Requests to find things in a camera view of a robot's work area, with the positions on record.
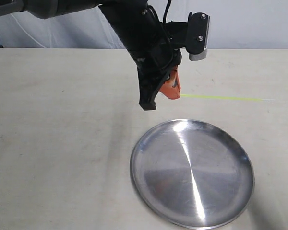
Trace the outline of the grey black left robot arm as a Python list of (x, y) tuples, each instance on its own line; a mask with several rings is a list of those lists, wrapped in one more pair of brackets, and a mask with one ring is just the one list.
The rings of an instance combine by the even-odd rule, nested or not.
[(48, 19), (95, 7), (137, 65), (141, 108), (155, 110), (159, 92), (171, 100), (180, 98), (181, 52), (173, 47), (165, 22), (146, 0), (0, 0), (0, 17), (27, 11)]

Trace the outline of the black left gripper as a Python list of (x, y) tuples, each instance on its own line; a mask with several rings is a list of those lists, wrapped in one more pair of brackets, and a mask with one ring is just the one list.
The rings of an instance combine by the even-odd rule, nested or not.
[(138, 44), (130, 55), (137, 65), (139, 105), (145, 111), (156, 109), (159, 92), (170, 100), (180, 98), (178, 65), (185, 46), (186, 22), (144, 23), (136, 28)]

